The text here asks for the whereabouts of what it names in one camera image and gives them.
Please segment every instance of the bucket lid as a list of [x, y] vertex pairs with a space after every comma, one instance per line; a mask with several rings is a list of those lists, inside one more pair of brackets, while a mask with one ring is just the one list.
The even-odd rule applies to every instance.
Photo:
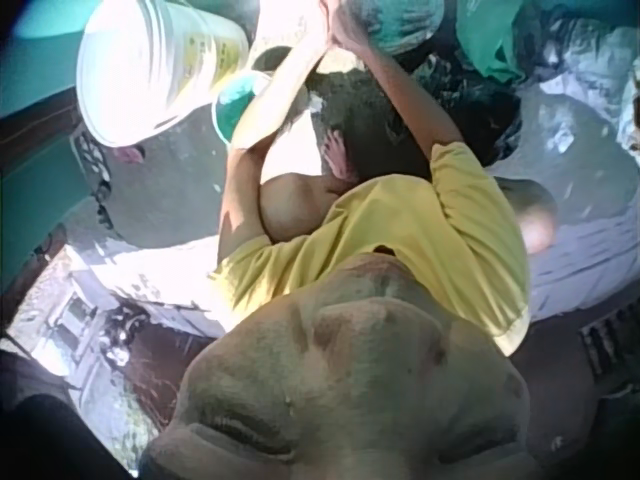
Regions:
[[88, 129], [108, 146], [133, 144], [162, 115], [161, 19], [148, 1], [109, 0], [91, 16], [80, 46], [77, 91]]

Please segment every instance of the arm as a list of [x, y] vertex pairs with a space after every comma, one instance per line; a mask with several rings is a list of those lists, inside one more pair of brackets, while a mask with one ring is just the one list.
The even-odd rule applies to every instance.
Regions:
[[259, 202], [262, 165], [300, 87], [326, 48], [326, 36], [307, 35], [240, 119], [227, 159], [218, 262], [249, 240], [265, 235]]
[[427, 158], [435, 144], [463, 141], [451, 117], [393, 58], [369, 43], [343, 0], [329, 0], [330, 28], [335, 39], [358, 55], [376, 78], [393, 106], [409, 127]]

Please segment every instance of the green bag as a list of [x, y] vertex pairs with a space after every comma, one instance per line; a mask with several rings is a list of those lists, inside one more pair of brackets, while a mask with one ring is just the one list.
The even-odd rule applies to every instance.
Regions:
[[485, 77], [507, 83], [524, 78], [513, 24], [528, 0], [458, 0], [456, 34], [462, 50]]

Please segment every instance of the yellow shirt sleeve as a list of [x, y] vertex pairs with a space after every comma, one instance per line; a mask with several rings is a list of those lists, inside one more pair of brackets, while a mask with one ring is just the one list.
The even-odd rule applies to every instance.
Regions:
[[227, 312], [230, 324], [225, 322], [225, 328], [233, 328], [273, 298], [289, 293], [289, 277], [306, 239], [272, 245], [263, 235], [248, 241], [218, 265], [210, 278], [224, 305], [231, 309]]
[[448, 223], [473, 252], [505, 318], [519, 319], [494, 332], [496, 343], [510, 355], [529, 326], [528, 257], [515, 213], [466, 145], [436, 145], [431, 158], [433, 187]]

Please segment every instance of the yellow t-shirt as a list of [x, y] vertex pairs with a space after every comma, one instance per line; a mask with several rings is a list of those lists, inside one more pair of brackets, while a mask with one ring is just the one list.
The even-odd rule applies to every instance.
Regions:
[[511, 355], [529, 325], [528, 261], [515, 214], [466, 145], [436, 145], [431, 171], [433, 183], [389, 175], [358, 186], [311, 235], [276, 245], [265, 235], [238, 248], [212, 274], [234, 322], [384, 245], [442, 306]]

